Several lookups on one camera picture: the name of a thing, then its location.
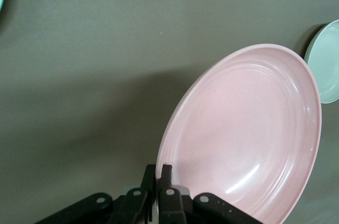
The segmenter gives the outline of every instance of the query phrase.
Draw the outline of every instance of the gray table surface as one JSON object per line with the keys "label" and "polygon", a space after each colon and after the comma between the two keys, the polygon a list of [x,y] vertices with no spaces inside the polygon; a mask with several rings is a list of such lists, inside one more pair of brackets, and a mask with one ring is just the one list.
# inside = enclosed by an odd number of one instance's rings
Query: gray table surface
{"label": "gray table surface", "polygon": [[[0,223],[138,185],[207,68],[257,43],[303,56],[338,18],[339,0],[5,0]],[[339,101],[322,108],[315,167],[285,223],[338,223]]]}

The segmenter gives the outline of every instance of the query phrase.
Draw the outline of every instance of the pink plate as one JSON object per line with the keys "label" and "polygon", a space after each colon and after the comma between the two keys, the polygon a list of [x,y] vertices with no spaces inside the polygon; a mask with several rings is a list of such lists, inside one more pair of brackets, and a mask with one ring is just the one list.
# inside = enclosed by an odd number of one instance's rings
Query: pink plate
{"label": "pink plate", "polygon": [[207,70],[174,111],[156,176],[191,197],[211,192],[257,220],[283,223],[317,155],[321,107],[306,63],[288,48],[259,44]]}

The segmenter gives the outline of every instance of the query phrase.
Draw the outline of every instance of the black metal bracket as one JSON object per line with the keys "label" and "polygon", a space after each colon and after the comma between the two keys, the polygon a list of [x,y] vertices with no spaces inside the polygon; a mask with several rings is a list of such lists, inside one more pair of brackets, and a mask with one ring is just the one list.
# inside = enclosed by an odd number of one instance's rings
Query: black metal bracket
{"label": "black metal bracket", "polygon": [[36,224],[147,224],[156,193],[160,224],[262,224],[211,193],[182,195],[172,187],[171,165],[163,165],[157,186],[155,165],[147,165],[141,186],[126,195],[96,193]]}

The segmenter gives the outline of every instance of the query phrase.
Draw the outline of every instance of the oval pink plate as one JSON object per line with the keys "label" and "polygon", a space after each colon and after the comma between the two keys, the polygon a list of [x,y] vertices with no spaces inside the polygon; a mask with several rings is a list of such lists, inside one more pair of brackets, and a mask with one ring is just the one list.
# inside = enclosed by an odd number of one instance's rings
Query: oval pink plate
{"label": "oval pink plate", "polygon": [[213,193],[257,220],[283,223],[317,155],[321,107],[306,63],[288,48],[243,48],[207,70],[174,111],[156,176],[191,197]]}

